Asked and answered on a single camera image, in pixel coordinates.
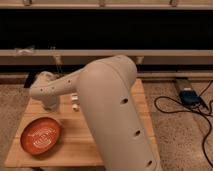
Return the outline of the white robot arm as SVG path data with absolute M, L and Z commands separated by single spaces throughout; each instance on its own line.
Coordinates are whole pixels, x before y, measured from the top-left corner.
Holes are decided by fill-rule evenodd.
M 59 79 L 42 72 L 30 97 L 52 109 L 59 96 L 75 92 L 106 171 L 163 171 L 131 94 L 136 77 L 133 60 L 116 55 Z

